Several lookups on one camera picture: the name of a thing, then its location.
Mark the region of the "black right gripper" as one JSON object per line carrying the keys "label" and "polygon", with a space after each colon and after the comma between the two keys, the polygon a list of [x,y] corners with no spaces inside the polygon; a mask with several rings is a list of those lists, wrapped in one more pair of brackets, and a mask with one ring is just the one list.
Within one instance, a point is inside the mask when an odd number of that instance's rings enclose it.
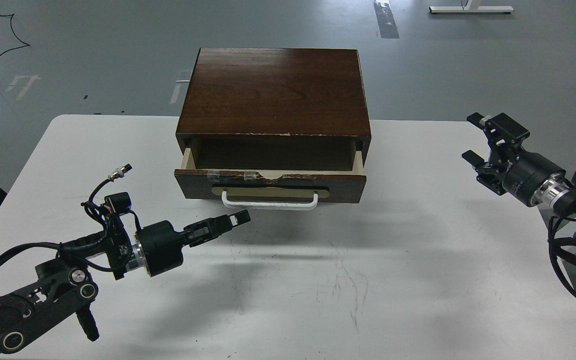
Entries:
{"label": "black right gripper", "polygon": [[[555,162],[537,152],[523,151],[522,142],[530,137],[530,131],[504,112],[496,116],[484,116],[474,112],[467,121],[482,130],[490,148],[486,162],[472,150],[461,157],[476,172],[476,180],[494,194],[512,194],[526,207],[538,204],[535,193],[551,178],[564,176],[566,171]],[[490,163],[505,163],[506,171]]]}

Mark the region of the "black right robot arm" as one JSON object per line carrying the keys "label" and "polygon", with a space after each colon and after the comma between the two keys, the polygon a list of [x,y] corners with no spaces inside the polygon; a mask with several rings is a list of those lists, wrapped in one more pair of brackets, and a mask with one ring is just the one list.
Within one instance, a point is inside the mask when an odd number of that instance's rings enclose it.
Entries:
{"label": "black right robot arm", "polygon": [[466,120],[482,130],[490,150],[488,159],[472,150],[462,153],[477,181],[494,194],[514,196],[526,207],[543,204],[553,211],[547,223],[550,263],[563,287],[576,298],[559,264],[564,260],[576,267],[576,171],[566,178],[566,171],[555,162],[523,148],[530,131],[503,112],[496,116],[474,112]]}

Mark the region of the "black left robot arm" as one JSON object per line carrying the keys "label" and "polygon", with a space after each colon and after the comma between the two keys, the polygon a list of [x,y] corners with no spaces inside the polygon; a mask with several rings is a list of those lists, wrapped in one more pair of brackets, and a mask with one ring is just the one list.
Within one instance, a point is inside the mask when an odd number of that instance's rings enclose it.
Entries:
{"label": "black left robot arm", "polygon": [[133,214],[126,192],[94,197],[108,183],[123,178],[130,164],[109,174],[82,203],[87,216],[102,230],[66,243],[35,242],[19,244],[0,255],[0,267],[23,251],[33,248],[54,250],[55,256],[35,266],[37,280],[0,296],[0,354],[20,350],[76,315],[87,339],[96,341],[99,331],[90,305],[99,293],[90,269],[111,273],[121,280],[126,273],[145,269],[153,277],[183,264],[183,248],[205,244],[249,223],[247,210],[202,219],[176,231],[167,220],[142,227],[135,219],[135,236],[130,239],[122,217]]}

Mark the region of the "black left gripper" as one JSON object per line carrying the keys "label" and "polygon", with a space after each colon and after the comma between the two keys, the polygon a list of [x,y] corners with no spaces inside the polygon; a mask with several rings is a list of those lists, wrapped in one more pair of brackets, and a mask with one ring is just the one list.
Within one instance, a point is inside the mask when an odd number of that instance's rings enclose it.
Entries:
{"label": "black left gripper", "polygon": [[182,231],[174,230],[169,221],[163,220],[138,230],[135,241],[145,260],[146,273],[155,277],[183,264],[183,246],[194,248],[205,244],[249,221],[251,218],[247,210],[203,219]]}

